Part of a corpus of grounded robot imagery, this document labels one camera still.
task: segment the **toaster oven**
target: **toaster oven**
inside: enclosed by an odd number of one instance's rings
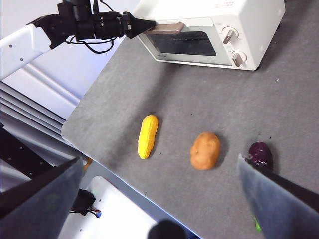
[[[160,62],[256,70],[285,13],[284,0],[141,0],[155,20],[139,39]]]

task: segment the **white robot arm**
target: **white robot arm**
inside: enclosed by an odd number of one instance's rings
[[[94,53],[105,53],[113,47],[115,38],[124,35],[133,38],[156,24],[154,21],[134,18],[129,12],[120,14],[111,8],[109,12],[99,12],[97,0],[94,0],[93,13],[90,0],[63,0],[57,6],[59,14],[42,16],[0,40],[1,80],[66,42],[69,36],[76,38],[75,44],[84,44]],[[84,39],[106,40],[111,47],[98,52]]]

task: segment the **green object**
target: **green object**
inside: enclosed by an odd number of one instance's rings
[[[255,228],[256,228],[256,231],[260,232],[261,231],[261,228],[257,222],[257,219],[254,217],[254,220],[255,220]]]

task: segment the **oven knob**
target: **oven knob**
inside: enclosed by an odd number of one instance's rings
[[[235,66],[239,67],[241,64],[243,64],[247,60],[247,56],[245,53],[241,51],[234,51],[232,55],[233,62],[235,63]]]
[[[223,29],[223,34],[225,36],[223,43],[226,45],[230,40],[235,40],[238,38],[238,31],[230,26]]]

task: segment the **potato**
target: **potato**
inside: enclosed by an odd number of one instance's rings
[[[219,156],[220,142],[210,132],[201,133],[190,148],[190,163],[199,170],[214,167]]]

